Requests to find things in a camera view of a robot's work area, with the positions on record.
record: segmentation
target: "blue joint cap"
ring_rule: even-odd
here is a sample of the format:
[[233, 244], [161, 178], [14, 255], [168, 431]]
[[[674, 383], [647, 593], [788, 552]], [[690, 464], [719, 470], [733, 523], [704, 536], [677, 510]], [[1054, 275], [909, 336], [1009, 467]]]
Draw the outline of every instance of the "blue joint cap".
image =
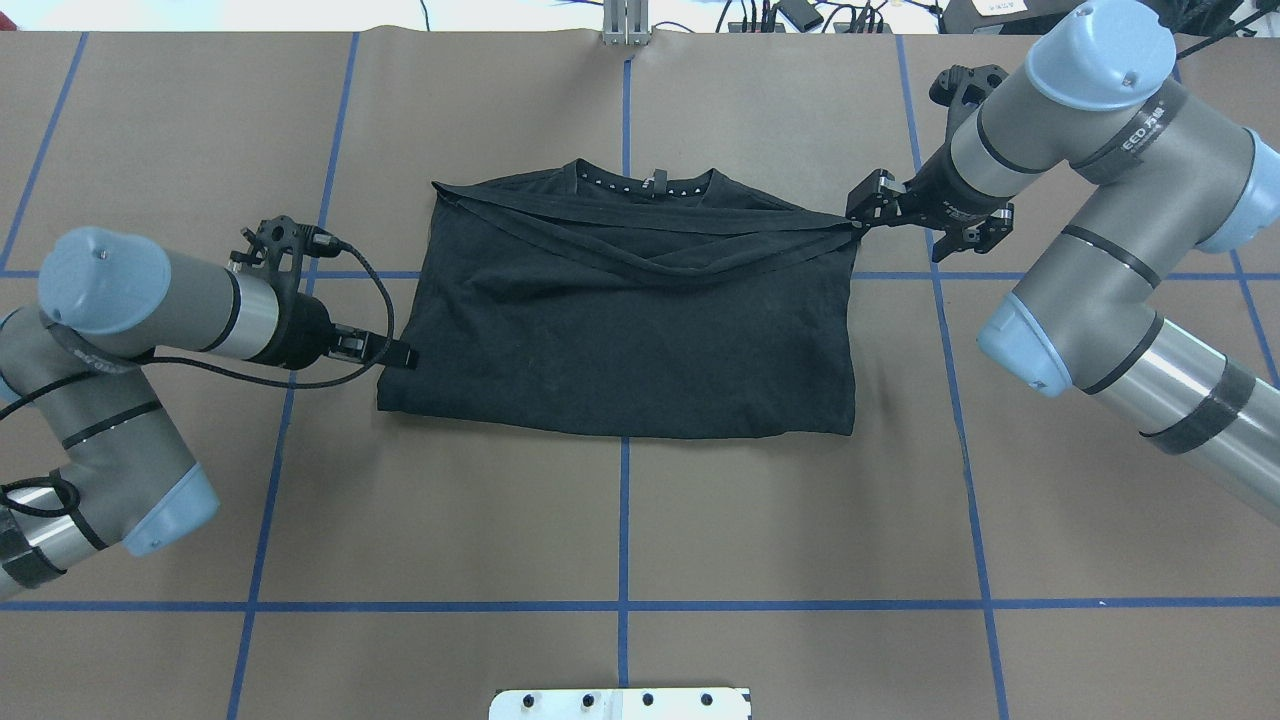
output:
[[196, 462], [124, 536], [122, 544], [134, 557], [155, 552], [207, 523], [219, 505], [205, 469]]
[[[4, 316], [4, 320], [0, 320], [0, 329], [4, 329], [4, 324], [9, 322], [9, 318], [13, 318], [13, 313], [9, 313]], [[12, 402], [18, 402], [20, 398], [22, 396], [18, 395], [15, 389], [9, 387], [9, 383], [4, 382], [4, 375], [0, 375], [0, 402], [9, 405]]]
[[1258, 133], [1248, 132], [1253, 137], [1253, 169], [1226, 222], [1196, 246], [1204, 252], [1235, 250], [1280, 219], [1280, 154], [1262, 142]]
[[1160, 15], [1138, 0], [1089, 0], [1027, 54], [1042, 95], [1076, 110], [1119, 110], [1146, 101], [1174, 72], [1178, 47]]
[[155, 242], [102, 228], [76, 228], [40, 266], [40, 307], [84, 334], [137, 327], [160, 306], [173, 269]]
[[1071, 373], [1039, 320], [1010, 292], [978, 333], [978, 347], [1024, 383], [1048, 397], [1071, 387]]

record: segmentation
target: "folded shirt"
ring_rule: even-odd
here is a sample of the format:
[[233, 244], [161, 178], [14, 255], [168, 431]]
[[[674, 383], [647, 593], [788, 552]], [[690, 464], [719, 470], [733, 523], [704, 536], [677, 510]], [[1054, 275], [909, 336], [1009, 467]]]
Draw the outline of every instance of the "folded shirt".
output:
[[585, 160], [439, 201], [379, 410], [631, 437], [850, 434], [861, 231], [735, 182]]

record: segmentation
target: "black strap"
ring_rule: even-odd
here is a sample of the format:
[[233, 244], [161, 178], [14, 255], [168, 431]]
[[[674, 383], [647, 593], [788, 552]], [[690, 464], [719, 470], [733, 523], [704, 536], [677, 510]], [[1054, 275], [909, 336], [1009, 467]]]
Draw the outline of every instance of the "black strap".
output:
[[146, 415], [147, 413], [152, 413], [155, 410], [160, 410], [161, 407], [163, 407], [163, 405], [160, 405], [159, 400], [152, 400], [150, 402], [143, 402], [142, 405], [137, 405], [134, 407], [129, 407], [124, 413], [119, 413], [116, 415], [111, 415], [110, 418], [108, 418], [108, 419], [105, 419], [102, 421], [93, 423], [92, 425], [84, 428], [83, 430], [81, 430], [81, 432], [78, 432], [78, 433], [68, 437], [67, 439], [63, 441], [63, 450], [70, 450], [72, 447], [74, 447], [74, 446], [77, 446], [77, 445], [79, 445], [82, 442], [87, 441], [88, 438], [96, 436], [97, 433], [101, 433], [104, 430], [109, 430], [109, 429], [111, 429], [111, 428], [114, 428], [116, 425], [124, 424], [124, 423], [127, 423], [127, 421], [137, 418], [138, 415]]
[[241, 306], [239, 279], [236, 277], [236, 273], [230, 270], [227, 270], [227, 277], [232, 279], [232, 311], [229, 315], [227, 315], [227, 325], [223, 327], [223, 332], [218, 333], [218, 337], [214, 338], [214, 342], [210, 342], [205, 347], [201, 347], [200, 350], [197, 350], [197, 352], [209, 352], [210, 350], [218, 347], [227, 340], [228, 336], [232, 334], [232, 331], [236, 329], [236, 320], [239, 319], [239, 306]]
[[1071, 169], [1093, 184], [1106, 184], [1142, 164], [1139, 158], [1187, 104], [1187, 88], [1166, 82], [1134, 113], [1120, 132]]
[[1119, 245], [1111, 242], [1110, 240], [1102, 237], [1101, 234], [1093, 231], [1084, 229], [1079, 225], [1066, 225], [1065, 228], [1062, 228], [1062, 234], [1069, 234], [1076, 240], [1083, 240], [1084, 242], [1088, 242], [1093, 247], [1097, 247], [1098, 250], [1115, 258], [1116, 260], [1120, 261], [1121, 265], [1125, 265], [1130, 270], [1138, 273], [1142, 277], [1142, 279], [1147, 281], [1147, 284], [1149, 284], [1152, 290], [1155, 290], [1156, 286], [1160, 284], [1161, 279], [1160, 274], [1157, 274], [1156, 270], [1152, 270], [1151, 265], [1143, 263], [1140, 258], [1138, 258], [1133, 252], [1129, 252], [1124, 247], [1120, 247]]
[[67, 570], [55, 568], [44, 551], [27, 543], [27, 536], [8, 507], [0, 507], [0, 568], [27, 589], [67, 574]]
[[1129, 355], [1126, 355], [1125, 359], [1119, 365], [1115, 366], [1114, 370], [1107, 373], [1105, 378], [1084, 388], [1084, 395], [1097, 395], [1107, 389], [1112, 384], [1115, 384], [1115, 382], [1119, 380], [1120, 378], [1123, 378], [1124, 374], [1128, 373], [1130, 368], [1138, 364], [1138, 359], [1147, 354], [1147, 350], [1149, 350], [1151, 345], [1156, 342], [1156, 336], [1160, 334], [1160, 329], [1164, 327], [1165, 327], [1165, 316], [1161, 315], [1160, 313], [1156, 313], [1156, 319], [1152, 320], [1151, 327], [1147, 328], [1147, 334], [1142, 336], [1142, 341], [1138, 343], [1138, 346], [1134, 347], [1129, 352]]
[[1156, 447], [1169, 455], [1181, 455], [1190, 452], [1206, 442], [1217, 437], [1228, 425], [1240, 416], [1244, 405], [1253, 396], [1257, 378], [1245, 370], [1239, 363], [1226, 359], [1226, 368], [1222, 378], [1208, 393], [1181, 420], [1158, 433], [1142, 433], [1142, 437], [1156, 443]]

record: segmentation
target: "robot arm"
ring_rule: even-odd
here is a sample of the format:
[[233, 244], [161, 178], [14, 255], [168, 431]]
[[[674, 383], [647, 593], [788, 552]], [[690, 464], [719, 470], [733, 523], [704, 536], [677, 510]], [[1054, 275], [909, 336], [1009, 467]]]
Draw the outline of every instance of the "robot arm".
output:
[[70, 461], [5, 488], [0, 598], [115, 543], [146, 555], [216, 512], [209, 479], [134, 361], [156, 346], [288, 369], [321, 355], [413, 364], [407, 346], [335, 325], [297, 291], [303, 256], [349, 246], [284, 217], [244, 234], [250, 252], [233, 252], [224, 269], [143, 237], [79, 228], [45, 260], [38, 305], [0, 324], [4, 400], [72, 380], [36, 400]]
[[873, 173], [849, 217], [945, 231], [936, 261], [982, 252], [1007, 233], [1009, 200], [1070, 163], [1098, 190], [978, 345], [1046, 396], [1096, 396], [1280, 524], [1280, 393], [1146, 304], [1192, 249], [1233, 250], [1280, 217], [1280, 155], [1166, 79], [1174, 58], [1144, 5], [1084, 3], [1007, 79], [970, 72], [992, 81], [986, 99], [950, 97], [966, 117], [947, 142], [906, 183]]

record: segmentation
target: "electrical cable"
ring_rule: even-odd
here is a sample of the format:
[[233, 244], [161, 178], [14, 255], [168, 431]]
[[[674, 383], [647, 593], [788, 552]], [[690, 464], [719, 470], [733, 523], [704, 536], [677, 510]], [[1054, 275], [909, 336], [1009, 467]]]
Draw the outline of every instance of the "electrical cable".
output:
[[942, 6], [938, 5], [936, 1], [932, 5], [925, 5], [924, 3], [916, 3], [915, 0], [902, 0], [902, 3], [928, 10], [931, 15], [940, 15], [940, 17], [942, 15]]
[[849, 18], [849, 26], [852, 27], [854, 22], [858, 20], [858, 5], [850, 5], [849, 3], [819, 3], [819, 4], [836, 6], [836, 9], [832, 10], [829, 15], [827, 15], [827, 22], [823, 23], [822, 29], [818, 31], [819, 33], [827, 32], [827, 28], [831, 27], [831, 23], [836, 19], [836, 15], [846, 8], [852, 15], [851, 18]]
[[[737, 3], [740, 5], [742, 5], [742, 19], [745, 20], [746, 19], [746, 0], [737, 0]], [[721, 17], [719, 17], [718, 20], [716, 20], [716, 32], [719, 32], [719, 28], [724, 26], [724, 15], [728, 14], [728, 9], [732, 8], [732, 6], [733, 6], [733, 0], [724, 0], [724, 6], [721, 9]]]
[[888, 5], [888, 0], [881, 0], [881, 4], [876, 5], [876, 17], [878, 18], [876, 20], [876, 33], [877, 35], [884, 32], [884, 13], [881, 12], [881, 10], [884, 9], [884, 5]]
[[188, 365], [191, 368], [200, 368], [201, 370], [209, 370], [210, 373], [216, 373], [219, 375], [224, 375], [237, 380], [244, 380], [247, 383], [276, 387], [283, 389], [321, 389], [328, 387], [337, 387], [343, 383], [349, 383], [351, 380], [358, 378], [360, 375], [364, 375], [370, 369], [372, 369], [374, 365], [380, 363], [381, 359], [387, 356], [387, 352], [392, 347], [390, 341], [396, 333], [396, 309], [392, 306], [392, 296], [389, 292], [387, 292], [387, 286], [383, 284], [383, 279], [378, 277], [378, 270], [374, 270], [374, 266], [369, 264], [369, 260], [366, 260], [365, 256], [358, 250], [352, 247], [349, 243], [343, 242], [340, 240], [338, 242], [339, 247], [343, 251], [349, 252], [356, 258], [360, 265], [365, 269], [365, 273], [367, 273], [370, 279], [374, 281], [374, 284], [378, 286], [378, 292], [383, 296], [383, 302], [387, 305], [387, 342], [384, 342], [383, 346], [378, 348], [378, 352], [375, 352], [372, 357], [365, 361], [365, 364], [362, 364], [355, 372], [348, 373], [340, 378], [334, 378], [332, 380], [300, 383], [294, 380], [271, 380], [266, 378], [246, 375], [243, 373], [237, 373], [236, 370], [228, 370], [227, 368], [219, 368], [218, 365], [211, 365], [209, 363], [202, 363], [200, 360], [192, 360], [191, 357], [155, 356], [155, 357], [140, 359], [137, 360], [137, 363], [140, 365], [160, 365], [160, 364]]
[[1268, 6], [1260, 9], [1258, 12], [1256, 12], [1252, 15], [1244, 18], [1243, 20], [1233, 24], [1231, 27], [1228, 27], [1225, 29], [1215, 32], [1213, 35], [1208, 36], [1207, 38], [1197, 42], [1196, 45], [1192, 45], [1187, 50], [1183, 50], [1181, 53], [1178, 54], [1178, 59], [1181, 60], [1183, 58], [1187, 58], [1188, 55], [1192, 55], [1193, 53], [1199, 53], [1201, 50], [1208, 47], [1210, 45], [1213, 45], [1219, 40], [1222, 40], [1225, 37], [1235, 35], [1236, 32], [1244, 29], [1245, 26], [1249, 26], [1249, 24], [1252, 24], [1252, 23], [1254, 23], [1254, 22], [1265, 18], [1268, 13], [1274, 13], [1276, 10], [1276, 8], [1280, 6], [1280, 1], [1275, 1], [1274, 0], [1271, 3], [1267, 3], [1267, 5]]
[[4, 420], [9, 415], [13, 415], [18, 410], [22, 410], [27, 405], [31, 405], [32, 402], [35, 402], [35, 401], [40, 400], [41, 397], [44, 397], [44, 396], [54, 392], [55, 389], [67, 387], [67, 386], [69, 386], [72, 383], [78, 383], [81, 380], [87, 380], [87, 379], [90, 379], [92, 377], [96, 377], [96, 375], [97, 375], [97, 373], [91, 373], [88, 370], [84, 370], [83, 373], [76, 373], [74, 375], [67, 375], [65, 378], [59, 378], [59, 379], [56, 379], [56, 380], [46, 384], [45, 387], [41, 387], [41, 388], [35, 389], [32, 392], [28, 392], [27, 395], [24, 395], [24, 396], [19, 397], [18, 400], [10, 402], [9, 406], [6, 406], [4, 409], [0, 409], [0, 420]]
[[[58, 496], [58, 500], [63, 503], [63, 506], [58, 510], [45, 510], [44, 507], [26, 505], [18, 502], [17, 500], [9, 500], [10, 492], [27, 488], [49, 488], [54, 491], [54, 495]], [[8, 507], [14, 512], [22, 512], [23, 515], [31, 515], [32, 518], [49, 519], [70, 515], [79, 507], [79, 488], [63, 479], [56, 470], [52, 475], [45, 475], [44, 478], [27, 478], [24, 480], [15, 480], [0, 486], [0, 507]]]
[[677, 22], [673, 22], [673, 20], [662, 20], [660, 23], [654, 23], [654, 26], [653, 26], [653, 28], [652, 28], [652, 29], [658, 29], [658, 28], [659, 28], [659, 27], [662, 27], [662, 26], [671, 26], [671, 27], [678, 27], [680, 29], [682, 29], [682, 31], [685, 31], [685, 32], [694, 32], [694, 31], [689, 29], [689, 27], [687, 27], [687, 26], [682, 26], [682, 24], [680, 24], [680, 23], [677, 23]]

